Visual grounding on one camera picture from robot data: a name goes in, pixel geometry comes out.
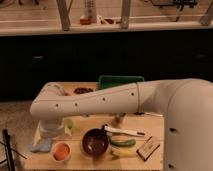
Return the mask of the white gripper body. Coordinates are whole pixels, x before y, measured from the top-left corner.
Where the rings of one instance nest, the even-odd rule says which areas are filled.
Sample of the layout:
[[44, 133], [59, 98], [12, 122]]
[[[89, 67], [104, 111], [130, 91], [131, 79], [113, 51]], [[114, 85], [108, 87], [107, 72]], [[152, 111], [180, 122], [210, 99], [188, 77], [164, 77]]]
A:
[[62, 134], [63, 131], [64, 124], [61, 119], [39, 121], [39, 132], [44, 138], [56, 137]]

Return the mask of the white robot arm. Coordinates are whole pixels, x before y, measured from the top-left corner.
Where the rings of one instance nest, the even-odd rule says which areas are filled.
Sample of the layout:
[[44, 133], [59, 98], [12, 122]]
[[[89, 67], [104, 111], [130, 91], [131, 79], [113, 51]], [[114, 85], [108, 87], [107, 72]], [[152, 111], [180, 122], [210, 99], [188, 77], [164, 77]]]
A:
[[43, 135], [56, 134], [66, 116], [147, 112], [164, 116], [164, 171], [213, 171], [212, 82], [145, 81], [72, 96], [50, 82], [30, 107]]

